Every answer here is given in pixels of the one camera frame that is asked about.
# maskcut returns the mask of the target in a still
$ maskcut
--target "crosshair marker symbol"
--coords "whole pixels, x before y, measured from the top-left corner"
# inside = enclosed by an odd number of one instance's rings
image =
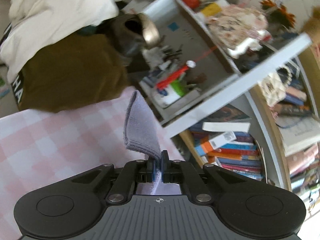
[[[162,203],[163,201],[165,201],[163,198],[157,198],[157,199],[155,199],[155,201],[157,201],[158,203]]]

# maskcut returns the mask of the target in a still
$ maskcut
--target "blue square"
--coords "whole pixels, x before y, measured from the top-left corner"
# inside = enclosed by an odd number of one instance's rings
[[[168,28],[174,32],[179,29],[179,26],[175,22],[173,22],[168,25]]]

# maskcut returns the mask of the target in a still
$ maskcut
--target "lavender fabric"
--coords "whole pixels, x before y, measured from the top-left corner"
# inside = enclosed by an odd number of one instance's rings
[[[141,184],[137,189],[138,194],[155,194],[161,181],[161,151],[153,112],[138,90],[133,92],[127,108],[124,120],[124,145],[128,150],[144,153],[156,160],[155,181]]]

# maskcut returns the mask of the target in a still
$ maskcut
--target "gray ribbed panel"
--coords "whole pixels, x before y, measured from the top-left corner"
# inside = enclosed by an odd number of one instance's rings
[[[133,196],[109,207],[87,232],[69,240],[248,240],[228,229],[210,207],[192,204],[187,196]],[[294,235],[286,240],[298,240]]]

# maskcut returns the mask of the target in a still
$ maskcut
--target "desk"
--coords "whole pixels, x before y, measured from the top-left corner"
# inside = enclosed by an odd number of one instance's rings
[[[0,240],[20,231],[13,208],[24,194],[104,163],[123,167],[145,155],[126,150],[124,117],[133,87],[121,97],[57,114],[25,110],[0,119]],[[161,150],[183,160],[156,121]]]

